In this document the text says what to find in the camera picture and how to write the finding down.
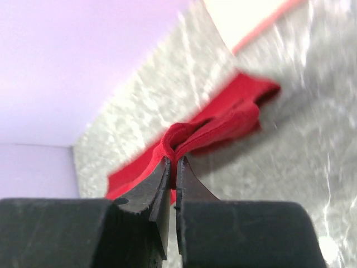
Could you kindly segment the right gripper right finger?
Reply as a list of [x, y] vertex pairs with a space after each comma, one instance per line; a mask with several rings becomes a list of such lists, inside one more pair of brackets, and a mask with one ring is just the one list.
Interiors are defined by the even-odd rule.
[[220, 200], [183, 157], [176, 232], [183, 267], [325, 267], [312, 221], [294, 202]]

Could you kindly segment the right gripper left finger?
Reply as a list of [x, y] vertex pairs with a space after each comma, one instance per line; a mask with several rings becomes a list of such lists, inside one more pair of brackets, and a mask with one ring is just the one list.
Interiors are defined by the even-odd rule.
[[161, 267], [171, 163], [115, 200], [1, 200], [2, 267]]

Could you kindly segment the red t shirt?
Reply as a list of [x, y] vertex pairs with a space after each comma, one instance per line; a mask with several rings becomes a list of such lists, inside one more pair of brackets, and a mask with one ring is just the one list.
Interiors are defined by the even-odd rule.
[[163, 157], [171, 161], [171, 200], [176, 200], [177, 163], [223, 147], [260, 129], [260, 106], [281, 90], [279, 84], [236, 74], [205, 107], [187, 122], [172, 124], [139, 156], [108, 176], [106, 198], [115, 199], [144, 181]]

